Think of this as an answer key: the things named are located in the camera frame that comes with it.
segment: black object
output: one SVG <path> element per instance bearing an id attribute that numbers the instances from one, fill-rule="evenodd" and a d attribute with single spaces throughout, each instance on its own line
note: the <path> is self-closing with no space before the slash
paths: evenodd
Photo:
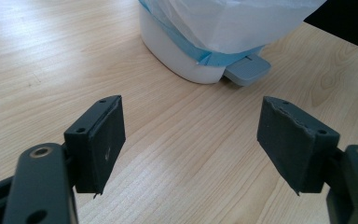
<path id="1" fill-rule="evenodd" d="M 0 182 L 0 223 L 77 223 L 77 192 L 103 193 L 125 142 L 121 96 L 95 103 L 66 132 L 62 146 L 24 151 Z"/>
<path id="2" fill-rule="evenodd" d="M 327 0 L 304 21 L 358 46 L 358 0 Z"/>
<path id="3" fill-rule="evenodd" d="M 331 223 L 358 223 L 358 146 L 337 148 L 339 134 L 295 105 L 264 97 L 257 140 L 290 187 L 320 192 L 327 183 Z"/>

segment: wood grain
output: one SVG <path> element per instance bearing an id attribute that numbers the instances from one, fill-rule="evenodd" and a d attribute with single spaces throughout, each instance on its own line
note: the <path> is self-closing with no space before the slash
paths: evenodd
<path id="1" fill-rule="evenodd" d="M 307 24 L 262 52 L 241 88 L 188 82 L 145 47 L 138 2 L 0 1 L 0 180 L 28 147 L 62 143 L 95 101 L 123 96 L 127 142 L 81 223 L 328 223 L 325 195 L 297 197 L 258 145 L 264 95 L 358 144 L 358 47 Z"/>

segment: blue tape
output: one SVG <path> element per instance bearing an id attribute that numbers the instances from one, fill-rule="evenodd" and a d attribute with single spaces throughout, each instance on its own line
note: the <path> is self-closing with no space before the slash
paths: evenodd
<path id="1" fill-rule="evenodd" d="M 225 54 L 217 51 L 200 49 L 194 46 L 190 41 L 188 41 L 175 27 L 170 27 L 156 18 L 150 11 L 145 0 L 139 0 L 141 5 L 152 15 L 154 20 L 159 24 L 159 26 L 164 30 L 164 32 L 170 37 L 170 39 L 176 44 L 179 49 L 181 49 L 187 56 L 194 59 L 200 65 L 207 66 L 229 66 L 236 61 L 243 59 L 244 57 L 257 53 L 264 46 L 260 46 L 254 49 L 249 49 L 244 52 L 234 53 L 234 54 Z"/>

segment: wooden table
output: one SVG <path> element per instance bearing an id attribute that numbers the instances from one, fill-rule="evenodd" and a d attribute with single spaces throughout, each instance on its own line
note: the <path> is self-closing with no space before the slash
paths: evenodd
<path id="1" fill-rule="evenodd" d="M 186 81 L 145 47 L 138 2 L 0 1 L 0 180 L 19 155 L 95 101 L 123 97 L 127 142 L 81 223 L 328 223 L 325 195 L 297 197 L 256 141 L 262 97 L 290 101 L 358 144 L 358 47 L 307 24 L 268 45 L 246 88 Z"/>

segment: gray plastic tab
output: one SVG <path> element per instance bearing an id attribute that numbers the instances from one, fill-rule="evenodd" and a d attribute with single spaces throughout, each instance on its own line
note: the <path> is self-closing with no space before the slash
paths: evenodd
<path id="1" fill-rule="evenodd" d="M 256 54 L 245 58 L 226 67 L 223 76 L 240 86 L 249 86 L 269 72 L 271 64 Z"/>

